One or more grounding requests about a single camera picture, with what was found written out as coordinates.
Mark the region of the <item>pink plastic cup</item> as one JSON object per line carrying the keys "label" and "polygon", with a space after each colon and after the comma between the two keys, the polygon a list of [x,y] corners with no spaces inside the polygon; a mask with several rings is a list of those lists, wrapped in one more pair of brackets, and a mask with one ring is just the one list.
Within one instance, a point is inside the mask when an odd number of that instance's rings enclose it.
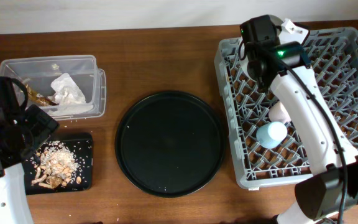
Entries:
{"label": "pink plastic cup", "polygon": [[281,101],[278,101],[269,109],[268,118],[271,122],[279,121],[283,124],[291,122],[290,115]]}

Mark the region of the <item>white napkin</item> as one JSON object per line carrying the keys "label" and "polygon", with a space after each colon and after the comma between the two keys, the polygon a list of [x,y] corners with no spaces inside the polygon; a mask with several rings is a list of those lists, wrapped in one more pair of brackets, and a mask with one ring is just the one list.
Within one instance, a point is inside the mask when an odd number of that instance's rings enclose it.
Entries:
{"label": "white napkin", "polygon": [[57,103],[56,110],[49,110],[52,116],[68,116],[87,112],[94,108],[86,104],[86,98],[68,73],[56,78],[50,85],[55,94],[48,98]]}

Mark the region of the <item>light blue plastic cup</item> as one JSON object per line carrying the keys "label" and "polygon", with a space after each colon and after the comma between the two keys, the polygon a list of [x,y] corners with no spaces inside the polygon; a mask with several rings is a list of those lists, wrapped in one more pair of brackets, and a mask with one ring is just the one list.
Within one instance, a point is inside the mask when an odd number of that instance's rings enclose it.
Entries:
{"label": "light blue plastic cup", "polygon": [[257,141],[266,149],[277,147],[286,136],[287,127],[279,121],[274,121],[261,126],[256,133]]}

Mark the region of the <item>food scraps and rice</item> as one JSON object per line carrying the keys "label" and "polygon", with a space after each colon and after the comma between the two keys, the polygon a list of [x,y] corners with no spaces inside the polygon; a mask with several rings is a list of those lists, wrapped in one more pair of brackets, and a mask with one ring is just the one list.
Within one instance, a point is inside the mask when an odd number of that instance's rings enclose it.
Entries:
{"label": "food scraps and rice", "polygon": [[35,170],[31,185],[56,189],[82,183],[81,164],[61,141],[44,143],[29,161]]}

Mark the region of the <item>grey plate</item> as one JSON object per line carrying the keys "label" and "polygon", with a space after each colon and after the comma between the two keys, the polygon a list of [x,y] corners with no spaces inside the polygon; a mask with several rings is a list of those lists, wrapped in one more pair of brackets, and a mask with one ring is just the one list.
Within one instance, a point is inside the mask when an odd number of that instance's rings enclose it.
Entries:
{"label": "grey plate", "polygon": [[247,71],[247,66],[248,66],[249,60],[248,60],[247,54],[245,52],[245,47],[242,45],[241,47],[238,48],[238,50],[239,50],[239,53],[238,53],[239,65],[241,67],[241,70],[244,72],[244,75],[248,79],[250,79],[250,76],[249,76],[248,71]]}

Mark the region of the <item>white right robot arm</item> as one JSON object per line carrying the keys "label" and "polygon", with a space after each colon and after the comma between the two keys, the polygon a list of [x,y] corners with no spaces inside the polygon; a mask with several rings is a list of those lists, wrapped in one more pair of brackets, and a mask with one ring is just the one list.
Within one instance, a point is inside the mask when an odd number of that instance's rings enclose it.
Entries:
{"label": "white right robot arm", "polygon": [[312,176],[295,186],[295,203],[275,223],[317,223],[358,205],[358,150],[327,106],[302,44],[308,30],[269,15],[240,25],[246,75],[284,105],[301,138]]}

